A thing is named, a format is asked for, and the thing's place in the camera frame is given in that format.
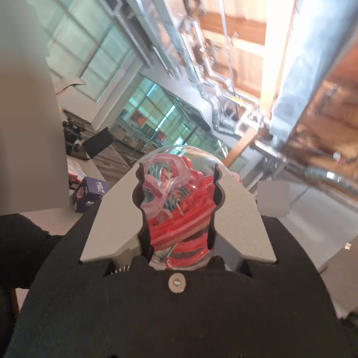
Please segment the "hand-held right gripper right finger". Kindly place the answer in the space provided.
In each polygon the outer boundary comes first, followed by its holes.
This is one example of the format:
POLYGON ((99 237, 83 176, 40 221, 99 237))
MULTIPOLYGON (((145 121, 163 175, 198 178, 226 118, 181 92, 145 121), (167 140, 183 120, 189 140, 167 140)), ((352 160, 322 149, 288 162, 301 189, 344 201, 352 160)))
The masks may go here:
POLYGON ((245 261, 275 264, 276 255, 254 196, 222 164, 214 169, 215 207, 208 229, 208 249, 225 266, 243 266, 245 261))

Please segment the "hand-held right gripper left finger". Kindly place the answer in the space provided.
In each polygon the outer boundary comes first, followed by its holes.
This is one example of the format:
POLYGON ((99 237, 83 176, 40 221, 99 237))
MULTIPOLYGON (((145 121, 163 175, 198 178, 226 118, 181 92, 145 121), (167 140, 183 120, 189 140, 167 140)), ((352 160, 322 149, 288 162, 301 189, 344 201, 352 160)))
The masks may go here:
POLYGON ((150 262, 154 248, 141 204, 145 198, 144 166, 134 166, 101 199, 80 257, 83 263, 110 259, 130 265, 136 256, 150 262))

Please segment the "clear maze ball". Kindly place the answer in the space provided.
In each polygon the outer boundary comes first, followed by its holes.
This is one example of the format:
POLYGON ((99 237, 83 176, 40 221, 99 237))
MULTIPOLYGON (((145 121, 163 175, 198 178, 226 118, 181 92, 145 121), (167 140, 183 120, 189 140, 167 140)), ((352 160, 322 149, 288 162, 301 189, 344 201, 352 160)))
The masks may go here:
POLYGON ((162 147, 142 156, 141 204, 150 230, 157 270, 189 270, 204 266, 213 255, 208 227, 214 202, 214 170, 221 161, 186 145, 162 147))

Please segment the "person's left forearm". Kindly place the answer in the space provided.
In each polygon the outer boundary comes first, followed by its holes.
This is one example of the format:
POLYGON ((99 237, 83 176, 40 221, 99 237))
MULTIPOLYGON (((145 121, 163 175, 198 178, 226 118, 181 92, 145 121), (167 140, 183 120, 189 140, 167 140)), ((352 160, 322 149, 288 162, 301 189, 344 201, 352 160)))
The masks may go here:
POLYGON ((51 235, 16 213, 0 217, 0 285, 29 289, 63 235, 51 235))

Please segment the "dark blue toy box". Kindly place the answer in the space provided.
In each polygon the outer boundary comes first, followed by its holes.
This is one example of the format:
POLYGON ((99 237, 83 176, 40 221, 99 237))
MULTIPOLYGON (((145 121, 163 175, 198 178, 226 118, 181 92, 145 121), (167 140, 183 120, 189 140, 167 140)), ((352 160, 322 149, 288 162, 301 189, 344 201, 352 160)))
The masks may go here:
POLYGON ((73 209, 85 213, 110 190, 108 182, 85 176, 71 195, 73 209))

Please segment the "open black laptop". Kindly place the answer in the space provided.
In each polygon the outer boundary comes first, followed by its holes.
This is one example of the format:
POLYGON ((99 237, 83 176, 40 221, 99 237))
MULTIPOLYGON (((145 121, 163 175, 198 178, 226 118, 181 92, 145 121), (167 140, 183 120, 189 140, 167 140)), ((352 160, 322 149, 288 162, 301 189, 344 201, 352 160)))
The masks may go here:
POLYGON ((108 148, 114 142, 114 136, 109 131, 108 127, 105 127, 100 132, 96 133, 94 136, 85 140, 82 144, 82 147, 85 149, 86 154, 90 159, 93 159, 103 150, 108 148))

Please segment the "black floor lamp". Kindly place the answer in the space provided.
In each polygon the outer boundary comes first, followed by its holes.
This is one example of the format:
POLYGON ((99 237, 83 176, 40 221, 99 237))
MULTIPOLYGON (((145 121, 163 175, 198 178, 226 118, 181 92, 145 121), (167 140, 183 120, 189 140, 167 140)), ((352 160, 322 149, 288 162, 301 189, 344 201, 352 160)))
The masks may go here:
POLYGON ((198 122, 195 124, 193 130, 185 137, 183 145, 200 147, 207 139, 210 133, 210 127, 204 122, 198 122))

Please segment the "silver round ventilation ducts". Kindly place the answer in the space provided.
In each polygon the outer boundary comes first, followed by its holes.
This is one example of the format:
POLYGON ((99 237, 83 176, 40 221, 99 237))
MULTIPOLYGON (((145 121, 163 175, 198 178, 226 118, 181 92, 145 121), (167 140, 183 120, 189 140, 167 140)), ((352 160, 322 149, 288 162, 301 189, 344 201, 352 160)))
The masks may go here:
MULTIPOLYGON (((263 122, 268 119, 270 130, 272 114, 283 79, 285 57, 290 34, 285 33, 284 52, 279 57, 279 51, 273 50, 269 54, 273 60, 280 59, 277 80, 271 105, 264 109, 264 100, 253 98, 243 92, 236 92, 233 81, 212 69, 209 49, 203 40, 202 29, 195 14, 201 10, 202 1, 194 5, 192 1, 127 1, 129 8, 138 19, 149 38, 159 40, 160 27, 170 39, 174 49, 186 65, 188 79, 197 86, 201 97, 212 107, 212 125, 216 132, 231 137, 243 137, 249 128, 260 132, 263 122)), ((307 105, 298 122, 313 109, 325 105, 328 100, 328 89, 323 88, 323 82, 316 94, 307 105)))

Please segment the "wooden post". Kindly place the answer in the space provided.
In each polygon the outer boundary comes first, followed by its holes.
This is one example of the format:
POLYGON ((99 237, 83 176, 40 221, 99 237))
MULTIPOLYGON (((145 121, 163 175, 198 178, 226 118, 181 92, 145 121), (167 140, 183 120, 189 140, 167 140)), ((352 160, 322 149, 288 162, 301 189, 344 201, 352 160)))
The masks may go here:
POLYGON ((226 158, 223 159, 223 165, 230 168, 237 158, 241 156, 244 150, 256 140, 257 135, 258 132, 255 129, 249 128, 234 148, 231 149, 226 158))

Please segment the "rectangular metal air duct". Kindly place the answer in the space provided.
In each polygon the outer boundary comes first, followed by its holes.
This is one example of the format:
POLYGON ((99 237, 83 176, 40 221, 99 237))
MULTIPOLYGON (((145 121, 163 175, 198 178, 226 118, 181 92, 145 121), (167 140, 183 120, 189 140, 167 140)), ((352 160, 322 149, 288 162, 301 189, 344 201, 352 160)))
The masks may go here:
POLYGON ((274 146, 286 142, 323 80, 353 46, 357 0, 298 1, 274 106, 274 146))

